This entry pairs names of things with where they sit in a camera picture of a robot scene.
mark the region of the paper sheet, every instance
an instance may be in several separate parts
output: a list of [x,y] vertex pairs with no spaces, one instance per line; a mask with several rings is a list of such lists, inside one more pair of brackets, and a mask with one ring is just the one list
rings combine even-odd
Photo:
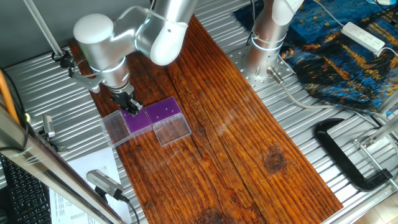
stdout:
[[[91,170],[98,169],[116,182],[120,183],[118,168],[114,160],[112,149],[106,148],[91,153],[87,156],[69,162],[69,165],[86,181],[86,174]],[[95,185],[88,182],[93,189]],[[128,224],[131,223],[129,208],[125,202],[117,201],[107,195],[109,206]],[[78,207],[64,199],[61,195],[50,189],[50,207],[52,224],[98,224]]]

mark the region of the wooden board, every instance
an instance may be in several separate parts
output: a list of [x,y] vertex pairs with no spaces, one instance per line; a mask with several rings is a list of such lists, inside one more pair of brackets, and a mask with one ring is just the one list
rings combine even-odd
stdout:
[[[137,99],[174,96],[192,130],[165,147],[150,132],[117,148],[149,223],[320,223],[342,208],[196,17],[172,64],[127,63]],[[102,117],[118,110],[107,88],[92,96]]]

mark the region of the purple block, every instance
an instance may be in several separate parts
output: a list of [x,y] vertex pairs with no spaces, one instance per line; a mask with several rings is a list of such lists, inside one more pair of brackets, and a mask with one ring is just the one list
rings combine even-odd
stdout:
[[122,113],[124,121],[126,122],[131,134],[137,131],[141,131],[148,126],[151,126],[150,121],[144,110],[141,110],[135,116],[131,116],[127,111],[123,109],[120,109],[120,112]]
[[152,124],[159,121],[169,119],[170,117],[181,113],[181,109],[178,106],[175,98],[172,96],[166,100],[159,101],[153,105],[145,107],[148,117]]

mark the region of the wood knot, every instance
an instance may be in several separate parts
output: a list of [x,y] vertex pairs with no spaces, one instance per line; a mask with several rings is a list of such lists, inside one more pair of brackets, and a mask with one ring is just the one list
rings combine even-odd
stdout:
[[199,132],[200,134],[204,134],[206,131],[205,131],[204,127],[199,126],[198,132]]
[[269,154],[264,155],[264,165],[268,172],[275,174],[285,166],[285,158],[280,146],[269,148]]
[[280,171],[285,165],[285,158],[281,153],[275,153],[267,156],[266,167],[271,174]]
[[225,214],[208,209],[198,217],[195,224],[229,224],[229,222]]

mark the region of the black keyboard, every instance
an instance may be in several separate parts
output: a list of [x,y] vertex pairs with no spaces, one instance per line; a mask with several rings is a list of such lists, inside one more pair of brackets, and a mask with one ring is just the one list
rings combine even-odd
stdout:
[[0,155],[7,187],[18,224],[51,224],[48,189],[23,168]]

